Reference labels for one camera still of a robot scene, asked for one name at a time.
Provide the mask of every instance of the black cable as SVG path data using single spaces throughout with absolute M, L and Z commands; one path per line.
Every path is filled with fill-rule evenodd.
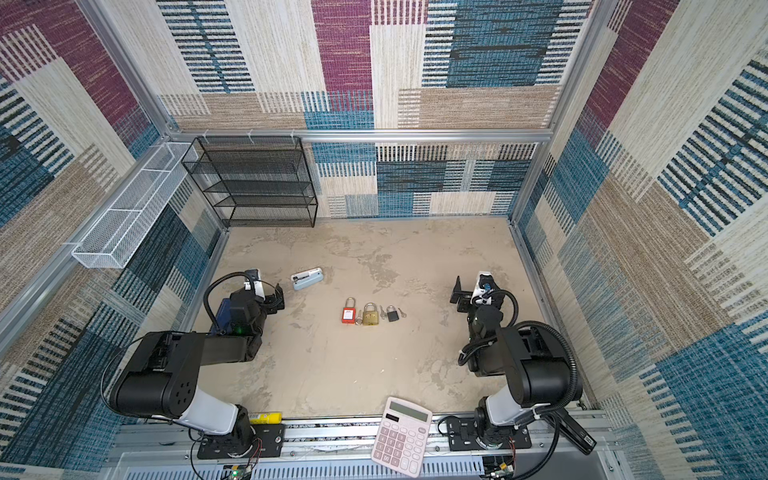
M 512 295 L 507 290 L 494 290 L 490 293 L 483 294 L 490 297 L 493 297 L 496 294 L 502 294 L 509 297 L 509 299 L 512 301 L 512 318 L 509 320 L 509 323 L 507 323 L 507 326 L 513 326 L 515 322 L 518 321 L 518 315 L 520 313 L 520 306 L 518 305 L 518 299 L 515 298 L 514 295 Z M 483 297 L 476 296 L 472 299 L 472 302 L 474 302 L 475 299 Z M 458 355 L 458 364 L 459 366 L 464 366 L 469 361 L 469 359 L 475 355 L 480 349 L 485 348 L 486 346 L 490 346 L 493 344 L 493 342 L 496 341 L 496 335 L 488 336 L 483 339 L 476 340 L 472 343 L 467 343 L 464 345 L 464 348 L 462 348 L 462 351 Z
M 109 359 L 107 362 L 107 365 L 104 366 L 104 371 L 101 372 L 101 383 L 100 383 L 100 389 L 99 393 L 101 394 L 101 401 L 104 402 L 104 404 L 107 406 L 108 409 L 110 409 L 113 413 L 117 413 L 118 415 L 126 416 L 126 417 L 134 417 L 136 419 L 151 419 L 151 416 L 146 415 L 130 415 L 123 412 L 118 412 L 117 410 L 113 409 L 112 406 L 109 404 L 109 401 L 107 400 L 106 392 L 104 391 L 104 379 L 107 376 L 107 371 L 109 371 L 109 367 L 112 365 L 112 363 L 118 358 L 125 355 L 125 353 L 128 351 L 129 348 L 131 348 L 131 345 L 133 345 L 136 342 L 140 342 L 141 340 L 147 338 L 149 335 L 154 335 L 155 333 L 181 333 L 184 334 L 186 332 L 178 332 L 176 330 L 165 330 L 163 332 L 149 332 L 146 335 L 140 336 L 139 338 L 135 339 L 134 341 L 128 343 L 126 346 L 120 348 L 117 353 L 115 353 L 112 358 Z
M 197 477 L 198 477 L 200 480 L 205 480 L 205 478 L 203 478 L 203 477 L 202 477 L 202 475 L 200 475 L 199 473 L 197 473 L 197 469 L 194 467 L 194 462 L 192 461 L 192 457 L 193 457 L 193 454 L 194 454 L 194 445 L 195 445 L 196 443 L 198 443 L 199 441 L 200 441 L 200 440 L 193 440 L 193 441 L 192 441 L 192 446 L 190 447 L 190 466 L 192 467 L 192 472 L 194 472 L 194 474 L 195 474 L 195 475 L 196 475 L 196 476 L 197 476 Z
M 250 275 L 248 275 L 245 272 L 232 272 L 222 276 L 220 279 L 215 280 L 212 284 L 208 286 L 208 288 L 205 289 L 205 293 L 203 294 L 203 306 L 205 307 L 206 313 L 208 313 L 210 322 L 214 325 L 214 327 L 216 327 L 216 332 L 219 334 L 224 334 L 224 331 L 221 329 L 221 326 L 216 320 L 216 316 L 214 315 L 213 310 L 210 309 L 210 303 L 208 303 L 208 296 L 212 291 L 214 291 L 214 288 L 219 286 L 219 284 L 221 284 L 224 280 L 229 280 L 230 278 L 234 278 L 235 276 L 244 276 L 246 280 L 250 282 L 251 291 L 253 292 L 256 291 L 256 285 L 253 284 L 253 278 Z
M 576 366 L 576 357 L 574 357 L 573 349 L 571 348 L 571 345 L 568 344 L 568 341 L 558 332 L 556 329 L 552 328 L 551 326 L 547 325 L 546 323 L 541 322 L 534 322 L 534 321 L 527 321 L 523 322 L 517 325 L 518 330 L 525 328 L 525 327 L 536 327 L 538 329 L 546 330 L 548 333 L 550 333 L 557 341 L 560 343 L 560 345 L 563 347 L 563 352 L 565 353 L 565 363 L 568 365 L 568 389 L 565 390 L 565 394 L 560 398 L 560 400 L 552 405 L 541 407 L 537 412 L 535 412 L 536 415 L 544 415 L 546 413 L 554 412 L 555 410 L 559 410 L 564 408 L 571 400 L 573 400 L 574 395 L 576 394 L 576 388 L 578 384 L 578 368 Z M 517 424 L 518 427 L 527 425 L 528 423 L 531 423 L 535 420 L 534 413 L 531 411 L 530 417 L 524 420 L 522 423 Z
M 192 461 L 192 457 L 193 457 L 193 453 L 194 453 L 194 444 L 196 444 L 198 442 L 202 442 L 203 441 L 203 437 L 205 435 L 203 435 L 203 433 L 200 432 L 200 437 L 197 438 L 197 439 L 193 439 L 192 438 L 192 429 L 187 427 L 187 436 L 192 441 L 192 446 L 190 447 L 190 466 L 192 467 L 192 472 L 194 472 L 194 474 L 197 475 L 197 477 L 200 480 L 205 480 L 205 478 L 203 478 L 202 476 L 200 476 L 199 473 L 197 473 L 197 469 L 194 467 L 194 462 Z
M 272 290 L 275 291 L 274 303 L 270 303 L 269 305 L 264 303 L 264 308 L 275 308 L 276 306 L 279 306 L 281 303 L 285 302 L 285 297 L 283 297 L 283 294 L 277 290 L 276 286 L 274 286 L 272 283 L 265 282 L 264 280 L 258 280 L 258 281 L 260 281 L 261 283 L 266 283 L 267 285 L 272 287 Z
M 484 339 L 476 340 L 472 343 L 467 343 L 464 345 L 464 348 L 462 348 L 462 351 L 458 354 L 458 365 L 466 365 L 469 359 L 471 359 L 471 357 L 475 355 L 478 350 L 485 348 L 486 346 L 491 346 L 495 341 L 496 335 L 492 335 L 485 337 Z
M 512 318 L 509 320 L 509 323 L 507 323 L 507 326 L 513 326 L 515 324 L 515 322 L 518 321 L 518 315 L 520 313 L 520 306 L 518 305 L 518 299 L 516 299 L 515 296 L 512 295 L 511 292 L 509 292 L 508 290 L 493 290 L 492 292 L 483 293 L 480 296 L 476 296 L 475 299 L 476 298 L 487 299 L 487 298 L 491 297 L 491 301 L 493 301 L 492 297 L 494 295 L 496 295 L 496 294 L 499 294 L 499 293 L 502 294 L 502 295 L 508 296 L 509 299 L 512 301 Z
M 439 421 L 439 422 L 437 422 L 437 433 L 439 433 L 440 435 L 442 435 L 442 436 L 444 436 L 444 437 L 448 437 L 448 436 L 450 436 L 450 434 L 449 434 L 448 430 L 445 430 L 445 433 L 443 433 L 443 432 L 440 432 L 440 425 L 442 425 L 442 423 L 443 423 L 445 420 L 448 420 L 448 419 L 457 419 L 457 420 L 461 420 L 461 419 L 460 419 L 459 417 L 457 417 L 456 415 L 446 415 L 446 416 L 442 417 L 442 418 L 440 419 L 440 421 Z
M 558 446 L 558 440 L 560 439 L 560 421 L 558 417 L 555 417 L 555 424 L 554 424 L 554 435 L 552 436 L 552 445 L 549 446 L 549 450 L 547 450 L 547 455 L 544 455 L 544 458 L 539 460 L 539 463 L 536 464 L 534 468 L 531 468 L 526 473 L 520 475 L 519 477 L 511 477 L 510 480 L 525 480 L 526 478 L 530 478 L 533 475 L 536 475 L 539 473 L 539 471 L 544 468 L 544 465 L 547 465 L 547 462 L 549 462 L 550 458 L 554 455 L 554 449 Z

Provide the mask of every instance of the mesh basket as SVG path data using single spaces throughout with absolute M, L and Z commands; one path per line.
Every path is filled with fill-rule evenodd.
M 158 148 L 72 256 L 86 268 L 125 268 L 187 175 L 180 163 L 187 147 L 186 143 L 168 142 Z

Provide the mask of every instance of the pink calculator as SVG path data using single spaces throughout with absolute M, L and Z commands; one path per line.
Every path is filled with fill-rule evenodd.
M 389 397 L 371 459 L 409 477 L 418 477 L 432 424 L 432 412 L 407 400 Z

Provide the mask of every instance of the black padlock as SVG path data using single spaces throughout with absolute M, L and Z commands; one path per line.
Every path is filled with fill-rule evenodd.
M 396 320 L 400 320 L 400 315 L 397 314 L 397 309 L 394 306 L 390 305 L 386 307 L 386 318 L 390 322 L 395 322 Z

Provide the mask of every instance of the red padlock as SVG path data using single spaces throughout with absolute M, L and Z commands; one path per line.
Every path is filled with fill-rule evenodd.
M 352 300 L 352 306 L 349 306 L 349 301 Z M 344 303 L 344 310 L 341 314 L 341 323 L 354 323 L 355 322 L 355 299 L 352 297 L 346 299 Z

